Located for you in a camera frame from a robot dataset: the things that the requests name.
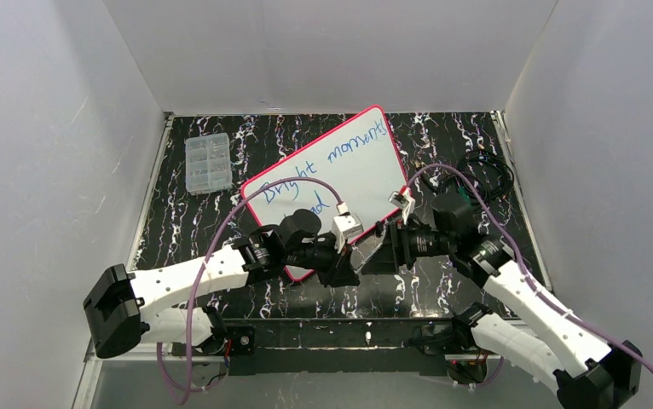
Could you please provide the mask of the pink framed whiteboard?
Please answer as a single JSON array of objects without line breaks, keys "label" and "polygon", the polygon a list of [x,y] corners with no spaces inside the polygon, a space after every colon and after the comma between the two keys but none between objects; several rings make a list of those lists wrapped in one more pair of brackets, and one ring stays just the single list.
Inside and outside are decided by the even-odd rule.
[{"label": "pink framed whiteboard", "polygon": [[390,196],[406,182],[385,113],[372,106],[252,177],[240,192],[260,226],[306,209],[327,233],[344,201],[367,233],[397,213]]}]

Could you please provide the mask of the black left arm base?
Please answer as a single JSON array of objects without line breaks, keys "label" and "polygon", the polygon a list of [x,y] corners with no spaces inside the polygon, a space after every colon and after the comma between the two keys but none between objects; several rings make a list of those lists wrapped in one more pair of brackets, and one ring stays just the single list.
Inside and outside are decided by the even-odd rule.
[{"label": "black left arm base", "polygon": [[192,354],[195,356],[246,356],[255,353],[252,325],[228,324],[214,307],[194,310]]}]

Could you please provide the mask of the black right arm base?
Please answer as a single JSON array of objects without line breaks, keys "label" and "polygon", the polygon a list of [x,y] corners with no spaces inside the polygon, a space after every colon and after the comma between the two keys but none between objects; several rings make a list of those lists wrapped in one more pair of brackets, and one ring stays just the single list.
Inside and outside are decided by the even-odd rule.
[{"label": "black right arm base", "polygon": [[499,358],[497,366],[490,370],[488,359],[496,357],[496,353],[478,347],[465,326],[451,321],[415,327],[406,345],[427,356],[442,356],[453,383],[469,389],[492,383],[505,364]]}]

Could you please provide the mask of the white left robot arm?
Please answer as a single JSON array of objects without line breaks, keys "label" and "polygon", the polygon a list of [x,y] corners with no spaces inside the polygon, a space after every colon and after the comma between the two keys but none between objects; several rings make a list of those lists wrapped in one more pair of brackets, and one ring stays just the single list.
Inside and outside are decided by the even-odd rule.
[{"label": "white left robot arm", "polygon": [[288,267],[315,273],[326,287],[359,285],[350,243],[363,231],[358,217],[345,212],[323,233],[320,218],[300,209],[211,256],[151,270],[113,265],[83,302],[95,354],[110,359],[142,343],[223,343],[228,329],[214,308],[198,308],[197,298],[272,279]]}]

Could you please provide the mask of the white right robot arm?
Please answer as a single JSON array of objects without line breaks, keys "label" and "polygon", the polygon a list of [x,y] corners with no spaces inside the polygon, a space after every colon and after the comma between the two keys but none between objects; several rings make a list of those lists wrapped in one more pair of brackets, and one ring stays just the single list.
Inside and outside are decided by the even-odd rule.
[{"label": "white right robot arm", "polygon": [[452,338],[465,348],[501,355],[544,384],[564,408],[619,408],[639,390],[639,350],[629,341],[606,341],[519,266],[516,252],[495,235],[479,231],[471,207],[458,194],[436,196],[433,225],[413,216],[407,190],[390,202],[400,219],[380,226],[381,244],[362,272],[385,274],[410,268],[421,257],[447,256],[457,271],[510,308],[528,327],[507,323],[475,302],[451,319]]}]

